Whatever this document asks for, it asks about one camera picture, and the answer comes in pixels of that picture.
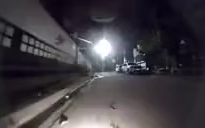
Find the white wall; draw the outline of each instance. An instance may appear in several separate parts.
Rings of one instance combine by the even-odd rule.
[[[53,18],[44,10],[39,0],[0,0],[0,16],[67,53],[74,62],[76,45],[69,35],[61,29]],[[56,45],[56,38],[61,35],[65,42]]]

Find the street light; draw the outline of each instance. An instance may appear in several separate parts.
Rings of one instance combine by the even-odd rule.
[[[100,40],[99,43],[94,46],[94,50],[102,57],[102,59],[111,52],[111,49],[111,45],[106,39]]]

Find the asphalt road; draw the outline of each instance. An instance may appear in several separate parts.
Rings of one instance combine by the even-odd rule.
[[[53,128],[205,128],[204,76],[104,73]]]

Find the white car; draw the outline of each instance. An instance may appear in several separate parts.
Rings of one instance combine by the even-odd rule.
[[[123,65],[122,70],[126,73],[137,73],[141,70],[141,66],[136,63],[126,63]]]

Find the car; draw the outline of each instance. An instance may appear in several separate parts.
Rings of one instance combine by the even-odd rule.
[[[141,66],[136,63],[126,63],[123,65],[123,71],[126,73],[137,73],[141,71]]]
[[[123,70],[122,70],[122,65],[116,65],[116,67],[115,67],[115,71],[116,72],[122,72]]]

